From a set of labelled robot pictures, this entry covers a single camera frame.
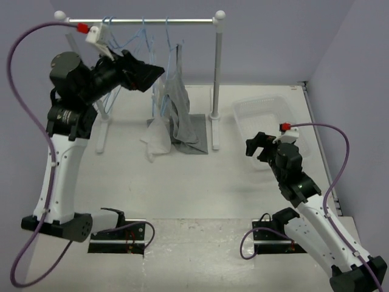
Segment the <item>grey tank top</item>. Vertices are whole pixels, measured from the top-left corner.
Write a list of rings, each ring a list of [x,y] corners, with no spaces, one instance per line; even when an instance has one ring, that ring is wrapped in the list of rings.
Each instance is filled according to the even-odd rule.
[[[168,114],[170,118],[170,137],[176,149],[185,154],[198,155],[199,138],[190,119],[190,100],[182,79],[182,45],[177,44],[173,56],[176,69],[165,82],[164,93],[170,102]]]

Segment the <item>blue wire hanger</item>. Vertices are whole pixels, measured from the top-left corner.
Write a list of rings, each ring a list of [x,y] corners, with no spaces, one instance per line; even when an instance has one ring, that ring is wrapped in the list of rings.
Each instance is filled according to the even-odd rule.
[[[166,93],[166,87],[167,87],[167,81],[169,80],[169,74],[170,74],[170,64],[171,64],[171,56],[172,53],[176,51],[176,49],[171,45],[170,41],[170,35],[169,35],[169,17],[166,17],[165,19],[165,33],[166,33],[166,38],[167,38],[167,44],[168,44],[168,49],[169,49],[169,54],[168,54],[168,63],[167,63],[167,68],[165,70],[165,80],[163,81],[163,91],[162,91],[162,101],[160,105],[160,117],[165,115],[165,111],[167,108],[167,103],[169,101],[169,96]]]

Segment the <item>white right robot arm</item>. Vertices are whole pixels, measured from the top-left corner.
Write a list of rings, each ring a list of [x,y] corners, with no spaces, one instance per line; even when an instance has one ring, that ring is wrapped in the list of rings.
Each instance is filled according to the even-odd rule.
[[[269,164],[283,197],[291,203],[273,215],[272,234],[300,245],[323,269],[333,291],[382,291],[387,264],[371,256],[325,203],[321,190],[304,171],[296,138],[259,132],[246,140],[246,156]]]

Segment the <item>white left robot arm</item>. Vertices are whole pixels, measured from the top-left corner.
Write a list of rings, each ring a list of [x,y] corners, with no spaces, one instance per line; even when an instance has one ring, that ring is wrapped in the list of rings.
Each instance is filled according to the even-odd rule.
[[[48,159],[40,199],[21,227],[34,235],[46,234],[83,242],[91,233],[113,239],[126,233],[124,212],[103,207],[99,212],[75,211],[75,187],[80,162],[97,117],[94,103],[118,86],[147,91],[164,68],[137,60],[129,51],[101,56],[87,67],[75,52],[63,52],[51,61],[52,106],[44,134],[49,138]]]

